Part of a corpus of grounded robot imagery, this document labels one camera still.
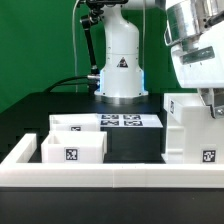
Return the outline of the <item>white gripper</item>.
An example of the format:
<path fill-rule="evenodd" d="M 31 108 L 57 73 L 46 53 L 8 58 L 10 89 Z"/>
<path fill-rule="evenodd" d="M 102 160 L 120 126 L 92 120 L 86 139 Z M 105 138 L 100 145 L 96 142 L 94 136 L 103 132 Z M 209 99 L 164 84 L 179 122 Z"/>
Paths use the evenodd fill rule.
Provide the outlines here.
<path fill-rule="evenodd" d="M 224 0 L 167 0 L 164 40 L 182 88 L 224 118 Z"/>

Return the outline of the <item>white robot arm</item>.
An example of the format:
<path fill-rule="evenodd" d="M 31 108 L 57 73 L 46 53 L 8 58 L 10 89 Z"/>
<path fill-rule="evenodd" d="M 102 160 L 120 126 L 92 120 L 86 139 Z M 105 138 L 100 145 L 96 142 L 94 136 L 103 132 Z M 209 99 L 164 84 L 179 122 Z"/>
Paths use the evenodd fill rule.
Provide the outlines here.
<path fill-rule="evenodd" d="M 86 0 L 90 20 L 101 21 L 106 64 L 95 76 L 98 99 L 132 103 L 148 95 L 139 67 L 139 31 L 123 9 L 158 7 L 166 12 L 165 44 L 178 83 L 195 88 L 215 119 L 224 117 L 224 0 Z"/>

